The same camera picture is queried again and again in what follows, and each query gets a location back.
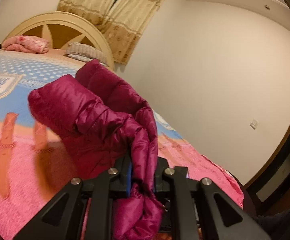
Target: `light switch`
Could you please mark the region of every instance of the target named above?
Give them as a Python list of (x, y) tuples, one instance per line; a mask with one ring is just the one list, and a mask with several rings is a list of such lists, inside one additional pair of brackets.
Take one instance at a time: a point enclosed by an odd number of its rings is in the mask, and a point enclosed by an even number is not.
[(250, 126), (255, 130), (257, 128), (257, 126), (258, 126), (258, 121), (256, 119), (253, 119), (251, 121)]

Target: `folded pink blanket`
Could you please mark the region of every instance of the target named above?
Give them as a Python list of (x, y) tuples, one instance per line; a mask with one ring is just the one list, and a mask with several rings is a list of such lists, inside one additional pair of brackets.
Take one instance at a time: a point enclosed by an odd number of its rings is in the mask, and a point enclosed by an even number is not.
[(15, 50), (27, 53), (43, 54), (48, 52), (49, 41), (36, 36), (19, 35), (8, 38), (3, 42), (5, 50)]

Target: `pink bedspread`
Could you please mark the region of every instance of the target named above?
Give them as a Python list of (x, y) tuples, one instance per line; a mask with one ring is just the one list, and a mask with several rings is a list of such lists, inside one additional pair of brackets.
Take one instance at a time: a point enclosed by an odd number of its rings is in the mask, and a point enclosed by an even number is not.
[[(15, 135), (14, 140), (16, 146), (9, 169), (11, 193), (7, 199), (0, 196), (0, 235), (5, 240), (12, 240), (54, 193), (77, 176), (72, 160), (60, 142), (50, 142), (53, 150), (40, 156), (33, 149), (32, 136)], [(158, 141), (159, 156), (167, 158), (171, 167), (187, 166), (192, 179), (210, 177), (242, 207), (243, 193), (225, 170), (200, 155), (186, 141), (173, 143), (162, 136)], [(45, 178), (38, 176), (39, 170), (45, 171)]]
[(43, 54), (48, 52), (49, 41), (36, 36), (19, 35), (8, 38), (2, 43), (5, 50)]

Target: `striped pillow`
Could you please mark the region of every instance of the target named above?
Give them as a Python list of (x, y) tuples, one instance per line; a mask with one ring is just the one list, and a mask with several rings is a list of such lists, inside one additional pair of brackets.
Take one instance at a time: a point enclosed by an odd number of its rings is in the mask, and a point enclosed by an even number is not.
[(103, 52), (94, 47), (78, 42), (71, 42), (66, 49), (66, 55), (81, 55), (87, 58), (98, 59), (100, 62), (107, 64), (107, 58)]
[[(85, 57), (85, 56), (82, 56), (79, 54), (68, 54), (67, 57), (70, 57), (70, 58), (73, 58), (73, 59), (76, 59), (76, 60), (79, 60), (82, 62), (90, 62), (91, 60), (93, 60), (89, 57)], [(105, 66), (105, 67), (108, 67), (106, 63), (100, 62), (100, 64)]]

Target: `headboard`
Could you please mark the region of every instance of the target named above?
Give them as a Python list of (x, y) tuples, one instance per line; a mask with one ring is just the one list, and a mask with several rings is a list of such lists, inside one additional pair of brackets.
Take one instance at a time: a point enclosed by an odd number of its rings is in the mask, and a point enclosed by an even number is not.
[(32, 35), (49, 40), (50, 48), (67, 49), (70, 42), (88, 44), (102, 51), (110, 69), (114, 59), (103, 34), (87, 20), (68, 12), (49, 12), (34, 16), (12, 30), (5, 38)]

